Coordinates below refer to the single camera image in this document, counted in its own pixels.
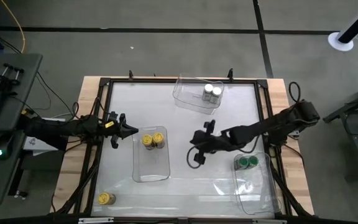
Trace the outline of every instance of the concrete floor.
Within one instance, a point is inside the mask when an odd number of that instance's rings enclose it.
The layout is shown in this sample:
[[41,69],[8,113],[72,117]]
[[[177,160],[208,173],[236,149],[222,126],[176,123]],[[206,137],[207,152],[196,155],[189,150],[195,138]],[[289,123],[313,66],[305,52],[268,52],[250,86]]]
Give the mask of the concrete floor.
[[[252,0],[10,0],[23,26],[136,27],[182,29],[257,29]],[[340,30],[358,14],[355,0],[259,0],[266,30]],[[0,6],[0,26],[15,26]],[[21,47],[19,32],[0,35]],[[267,76],[258,34],[140,34],[26,32],[26,52],[44,55],[40,73],[70,105],[77,100],[85,75],[224,77]],[[302,98],[314,103],[321,116],[343,105],[358,91],[358,42],[352,51],[333,50],[326,35],[266,35],[274,78],[301,85]],[[66,113],[56,97],[44,116]],[[36,83],[28,99],[43,107],[47,98]],[[315,214],[358,221],[358,182],[344,180],[352,149],[339,121],[320,122],[300,138]],[[7,199],[0,218],[46,214],[57,172],[34,176],[25,202]],[[8,212],[6,207],[14,206]]]

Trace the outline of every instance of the black desk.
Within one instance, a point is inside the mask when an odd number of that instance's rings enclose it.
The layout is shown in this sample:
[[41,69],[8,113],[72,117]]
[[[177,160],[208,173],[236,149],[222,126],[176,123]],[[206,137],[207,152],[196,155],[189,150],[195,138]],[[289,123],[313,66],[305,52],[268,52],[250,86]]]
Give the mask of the black desk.
[[[4,71],[3,63],[10,63],[13,66],[23,68],[25,73],[21,75],[19,86],[14,87],[17,92],[16,98],[26,101],[34,82],[35,75],[41,63],[42,56],[39,54],[0,54],[0,74]],[[15,99],[8,98],[4,102],[0,113],[0,136],[7,131],[14,130],[24,105]],[[14,148],[9,159],[0,161],[0,204],[7,194],[12,174],[15,171],[17,160],[20,156],[24,136],[21,131],[14,131]]]

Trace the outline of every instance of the white can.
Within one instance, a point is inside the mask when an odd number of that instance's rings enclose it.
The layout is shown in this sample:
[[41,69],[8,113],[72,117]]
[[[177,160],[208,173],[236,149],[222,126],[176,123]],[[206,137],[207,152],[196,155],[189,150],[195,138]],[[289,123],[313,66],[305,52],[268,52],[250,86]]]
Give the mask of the white can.
[[209,101],[209,99],[211,99],[213,89],[214,86],[212,86],[211,84],[207,84],[204,86],[203,100]]
[[209,99],[209,102],[218,103],[221,95],[222,95],[222,89],[220,89],[219,87],[215,87],[212,90],[212,94],[211,94],[211,98]]

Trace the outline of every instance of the yellow can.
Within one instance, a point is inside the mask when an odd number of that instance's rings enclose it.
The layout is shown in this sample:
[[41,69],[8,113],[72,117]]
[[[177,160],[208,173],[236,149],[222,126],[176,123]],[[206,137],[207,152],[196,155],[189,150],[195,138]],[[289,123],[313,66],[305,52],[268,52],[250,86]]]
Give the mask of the yellow can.
[[112,205],[116,202],[116,196],[107,192],[99,194],[98,202],[101,205]]
[[163,148],[165,145],[164,135],[162,133],[155,133],[153,135],[153,142],[157,148]]
[[149,134],[145,134],[142,137],[142,143],[146,147],[146,149],[151,150],[154,148],[153,138]]

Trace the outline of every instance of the clear plastic container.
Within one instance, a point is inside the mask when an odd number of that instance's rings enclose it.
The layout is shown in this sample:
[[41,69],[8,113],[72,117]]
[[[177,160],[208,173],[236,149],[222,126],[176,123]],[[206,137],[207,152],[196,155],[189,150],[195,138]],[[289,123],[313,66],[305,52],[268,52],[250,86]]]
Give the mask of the clear plastic container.
[[[181,73],[177,79],[176,85],[173,89],[173,97],[175,104],[181,108],[189,110],[213,114],[219,108],[224,93],[223,82],[211,82],[200,78],[190,78],[189,74]],[[212,103],[208,100],[203,100],[204,86],[211,84],[213,87],[219,87],[222,91],[217,102]]]
[[[153,136],[162,133],[164,145],[159,148],[147,149],[142,143],[145,134]],[[168,133],[163,126],[139,128],[137,134],[132,135],[134,143],[134,171],[132,178],[136,182],[151,182],[165,180],[170,176]]]
[[[242,156],[255,156],[258,158],[258,164],[252,168],[235,170],[236,161]],[[281,205],[276,197],[270,158],[267,154],[238,154],[234,157],[232,171],[240,209],[248,215],[280,211]]]

